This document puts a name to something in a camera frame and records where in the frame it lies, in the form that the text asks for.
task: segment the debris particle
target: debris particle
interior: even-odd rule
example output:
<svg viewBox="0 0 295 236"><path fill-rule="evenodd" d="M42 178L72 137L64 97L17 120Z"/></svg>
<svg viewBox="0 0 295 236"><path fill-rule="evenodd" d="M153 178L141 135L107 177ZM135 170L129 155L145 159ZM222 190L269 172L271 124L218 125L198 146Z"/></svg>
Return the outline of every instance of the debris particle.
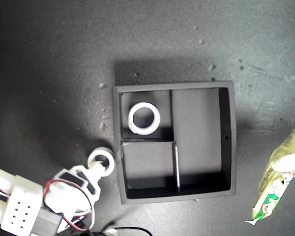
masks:
<svg viewBox="0 0 295 236"><path fill-rule="evenodd" d="M100 124L100 130L105 129L105 127L106 127L106 123L102 121Z"/></svg>
<svg viewBox="0 0 295 236"><path fill-rule="evenodd" d="M99 87L100 89L103 89L105 86L106 86L106 85L105 85L104 83L100 83L98 87Z"/></svg>
<svg viewBox="0 0 295 236"><path fill-rule="evenodd" d="M216 65L211 64L211 65L208 67L208 70L209 70L209 71L213 71L215 68L216 68Z"/></svg>

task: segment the white plastic ring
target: white plastic ring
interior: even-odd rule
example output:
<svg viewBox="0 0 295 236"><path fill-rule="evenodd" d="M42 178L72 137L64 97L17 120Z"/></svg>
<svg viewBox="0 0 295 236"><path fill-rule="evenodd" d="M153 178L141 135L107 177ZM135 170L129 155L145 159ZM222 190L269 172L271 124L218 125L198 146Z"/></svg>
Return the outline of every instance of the white plastic ring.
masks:
<svg viewBox="0 0 295 236"><path fill-rule="evenodd" d="M107 147L96 148L94 151L92 151L92 153L88 157L88 168L89 169L92 168L93 163L95 162L95 158L97 156L103 155L108 159L109 166L102 174L102 177L106 177L110 175L115 168L115 160L114 160L113 154L114 154L113 151Z"/></svg>
<svg viewBox="0 0 295 236"><path fill-rule="evenodd" d="M148 108L154 114L153 122L149 127L140 128L140 127L136 126L133 121L134 114L136 113L137 110L139 110L141 108ZM129 117L128 117L128 125L129 125L129 129L135 134L140 134L140 135L151 134L158 128L160 122L161 122L161 115L160 115L158 109L151 103L139 102L130 109Z"/></svg>

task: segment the black plastic tray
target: black plastic tray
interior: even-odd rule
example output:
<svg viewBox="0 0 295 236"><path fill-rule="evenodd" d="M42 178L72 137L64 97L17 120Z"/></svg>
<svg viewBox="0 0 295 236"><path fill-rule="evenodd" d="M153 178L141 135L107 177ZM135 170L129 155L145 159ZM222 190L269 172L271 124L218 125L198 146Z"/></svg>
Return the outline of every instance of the black plastic tray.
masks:
<svg viewBox="0 0 295 236"><path fill-rule="evenodd" d="M159 128L150 135L128 128L129 110L138 102L160 112ZM123 204L235 194L233 82L115 87L114 121Z"/></svg>

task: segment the dark gray surface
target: dark gray surface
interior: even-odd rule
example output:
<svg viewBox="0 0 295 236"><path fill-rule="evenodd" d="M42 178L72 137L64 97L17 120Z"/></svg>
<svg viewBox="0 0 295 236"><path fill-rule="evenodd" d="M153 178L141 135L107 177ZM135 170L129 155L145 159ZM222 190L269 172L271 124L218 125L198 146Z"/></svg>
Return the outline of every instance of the dark gray surface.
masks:
<svg viewBox="0 0 295 236"><path fill-rule="evenodd" d="M173 90L175 140L178 157L184 157L179 158L182 176L221 172L218 91L218 88Z"/></svg>
<svg viewBox="0 0 295 236"><path fill-rule="evenodd" d="M98 140L112 144L115 82L212 77L235 84L236 195L122 206L114 172L100 183L96 228L295 236L295 180L270 218L244 223L268 157L295 126L295 0L0 1L0 168L43 184L86 162Z"/></svg>

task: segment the snack package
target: snack package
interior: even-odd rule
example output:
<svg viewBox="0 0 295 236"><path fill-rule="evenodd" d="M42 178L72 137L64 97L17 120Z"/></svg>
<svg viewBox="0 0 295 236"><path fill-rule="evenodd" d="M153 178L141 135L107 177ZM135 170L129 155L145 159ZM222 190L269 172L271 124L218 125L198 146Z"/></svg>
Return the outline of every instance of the snack package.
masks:
<svg viewBox="0 0 295 236"><path fill-rule="evenodd" d="M269 162L258 185L258 196L255 206L252 208L252 221L246 221L255 225L257 221L267 218L276 208L280 198L285 192L295 171L276 172L272 165L283 156L295 153L295 129L289 137L272 153Z"/></svg>

